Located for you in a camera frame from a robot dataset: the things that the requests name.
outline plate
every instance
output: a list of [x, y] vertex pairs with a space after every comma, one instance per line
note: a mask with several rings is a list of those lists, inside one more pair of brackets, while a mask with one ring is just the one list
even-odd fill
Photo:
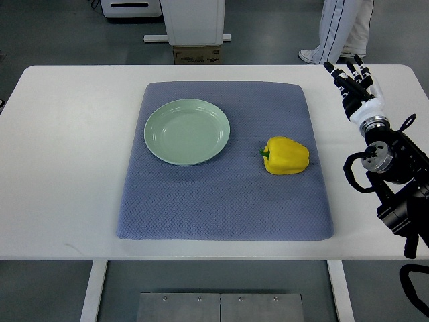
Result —
[[159, 159], [178, 166], [216, 156], [229, 138], [227, 116], [212, 103], [179, 99], [162, 105], [147, 119], [144, 138]]

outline metal panel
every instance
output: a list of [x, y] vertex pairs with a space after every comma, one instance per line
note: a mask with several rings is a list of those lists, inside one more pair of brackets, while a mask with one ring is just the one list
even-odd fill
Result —
[[219, 294], [141, 293], [137, 322], [219, 322]]
[[141, 293], [137, 322], [304, 322], [300, 294]]
[[304, 322], [300, 294], [222, 294], [222, 322]]

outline person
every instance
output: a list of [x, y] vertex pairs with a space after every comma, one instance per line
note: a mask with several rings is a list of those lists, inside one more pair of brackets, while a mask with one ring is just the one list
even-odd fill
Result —
[[314, 50], [300, 50], [299, 58], [307, 64], [336, 64], [339, 57], [365, 57], [373, 7], [374, 0], [325, 0], [320, 44]]

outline gray mat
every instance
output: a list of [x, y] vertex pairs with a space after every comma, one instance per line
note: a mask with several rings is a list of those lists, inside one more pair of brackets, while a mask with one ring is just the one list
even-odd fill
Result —
[[[183, 98], [222, 109], [231, 135], [207, 162], [174, 166], [156, 158], [144, 142], [148, 117]], [[310, 150], [300, 174], [274, 176], [259, 149], [287, 136]], [[332, 220], [314, 134], [302, 89], [267, 82], [152, 83], [145, 91], [117, 235], [123, 239], [322, 240]]]

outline white shoe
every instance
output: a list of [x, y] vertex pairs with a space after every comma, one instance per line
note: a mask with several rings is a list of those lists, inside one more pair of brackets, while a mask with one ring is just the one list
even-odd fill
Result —
[[298, 52], [298, 57], [307, 64], [315, 65], [316, 63], [313, 61], [314, 50], [306, 50], [301, 49]]

